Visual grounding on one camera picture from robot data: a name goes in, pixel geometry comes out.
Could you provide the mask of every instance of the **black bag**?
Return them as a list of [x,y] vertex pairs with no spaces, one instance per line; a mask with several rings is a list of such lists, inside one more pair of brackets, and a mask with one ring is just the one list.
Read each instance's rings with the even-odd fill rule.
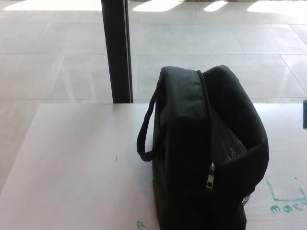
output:
[[[154,110],[153,149],[145,139]],[[244,230],[243,209],[269,161],[263,124],[226,66],[162,68],[137,139],[153,161],[161,230]]]

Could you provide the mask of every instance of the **tabletop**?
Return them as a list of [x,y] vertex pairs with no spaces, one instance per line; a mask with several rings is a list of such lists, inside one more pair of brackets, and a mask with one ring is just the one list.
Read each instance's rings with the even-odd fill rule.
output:
[[[151,164],[136,152],[147,104],[42,104],[0,195],[1,230],[158,230]],[[247,230],[305,230],[302,104],[256,104],[270,163]],[[151,147],[152,123],[147,148]]]

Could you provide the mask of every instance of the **bag handle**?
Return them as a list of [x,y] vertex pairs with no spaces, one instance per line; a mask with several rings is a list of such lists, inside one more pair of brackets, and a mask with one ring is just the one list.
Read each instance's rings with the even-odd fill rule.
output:
[[136,141],[137,152],[140,155],[141,159],[146,162],[152,161],[156,157],[156,155],[158,154],[158,149],[160,147],[162,137],[164,137],[166,134],[166,125],[163,125],[157,136],[156,141],[153,143],[153,149],[149,152],[145,152],[145,141],[146,141],[149,120],[150,120],[151,115],[153,114],[154,104],[158,97],[158,93],[160,92],[160,88],[161,88],[160,85],[161,83],[158,82],[157,88],[155,89],[154,94],[149,102],[149,107],[146,112],[142,127],[140,129],[140,132],[139,132],[139,135]]

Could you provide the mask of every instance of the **green drawing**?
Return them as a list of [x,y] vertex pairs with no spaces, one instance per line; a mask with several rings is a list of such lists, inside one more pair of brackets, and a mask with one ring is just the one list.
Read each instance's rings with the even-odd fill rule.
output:
[[272,211],[272,213],[280,212],[280,208],[277,205],[274,205],[274,206],[271,207],[271,211]]
[[293,212],[293,209],[291,208],[290,205],[286,205],[283,207],[283,210],[287,213]]
[[293,207],[294,207],[296,210],[303,211],[302,208],[298,207],[298,204],[294,204]]
[[145,228],[145,225],[141,221],[137,221],[136,226],[138,227],[138,230],[142,230],[142,228]]
[[301,188],[300,185],[298,185],[298,187],[299,187],[299,191],[300,191],[301,194],[303,195],[303,198],[296,198],[296,199],[279,199],[279,198],[276,198],[275,192],[274,192],[274,190],[273,190],[273,187],[272,187],[270,181],[269,181],[268,179],[266,179],[266,182],[267,182],[268,188],[269,188],[269,190],[270,190],[270,192],[271,192],[271,195],[272,195],[272,198],[273,198],[274,201],[280,201],[280,202],[294,202],[294,203],[306,201],[306,203],[307,203],[306,195],[305,195],[305,193],[304,193],[304,191],[303,191],[303,189]]

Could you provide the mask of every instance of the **tiled floor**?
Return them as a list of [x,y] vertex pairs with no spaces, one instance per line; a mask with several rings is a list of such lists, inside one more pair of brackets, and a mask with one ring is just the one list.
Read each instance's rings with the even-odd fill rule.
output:
[[[129,3],[133,91],[229,66],[254,102],[307,97],[307,1]],[[100,0],[0,0],[0,191],[40,103],[111,103]]]

